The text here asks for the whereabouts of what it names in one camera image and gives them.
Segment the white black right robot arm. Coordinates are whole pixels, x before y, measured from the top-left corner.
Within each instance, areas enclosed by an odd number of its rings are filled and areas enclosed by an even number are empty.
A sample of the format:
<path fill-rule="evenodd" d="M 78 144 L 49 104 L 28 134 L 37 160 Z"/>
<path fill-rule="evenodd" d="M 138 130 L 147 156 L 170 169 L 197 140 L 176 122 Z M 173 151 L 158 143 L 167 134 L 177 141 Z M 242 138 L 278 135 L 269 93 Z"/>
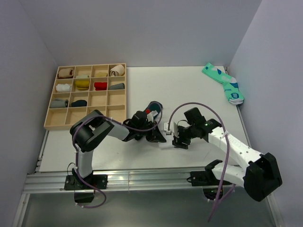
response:
<path fill-rule="evenodd" d="M 175 148 L 188 149 L 192 139 L 200 138 L 218 147 L 228 157 L 236 161 L 236 166 L 227 165 L 222 160 L 214 160 L 203 171 L 190 173 L 188 181 L 192 186 L 235 184 L 245 189 L 255 201 L 262 201 L 282 185 L 282 178 L 276 158 L 270 154 L 256 151 L 229 132 L 215 119 L 206 120 L 198 108 L 184 113 L 189 126 L 175 122 L 168 124 L 167 132 L 173 135 Z"/>

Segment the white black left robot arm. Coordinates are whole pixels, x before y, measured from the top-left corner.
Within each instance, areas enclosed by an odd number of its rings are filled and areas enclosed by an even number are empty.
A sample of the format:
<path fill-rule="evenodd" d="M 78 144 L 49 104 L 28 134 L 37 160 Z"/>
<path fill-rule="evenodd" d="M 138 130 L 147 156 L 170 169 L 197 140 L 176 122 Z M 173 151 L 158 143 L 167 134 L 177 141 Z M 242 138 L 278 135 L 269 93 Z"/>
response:
<path fill-rule="evenodd" d="M 75 183 L 82 189 L 87 189 L 92 184 L 93 151 L 105 137 L 114 137 L 123 142 L 143 137 L 148 142 L 166 142 L 153 114 L 143 111 L 137 111 L 132 118 L 120 123 L 106 117 L 101 111 L 94 110 L 75 123 L 70 128 L 70 134 L 76 149 Z"/>

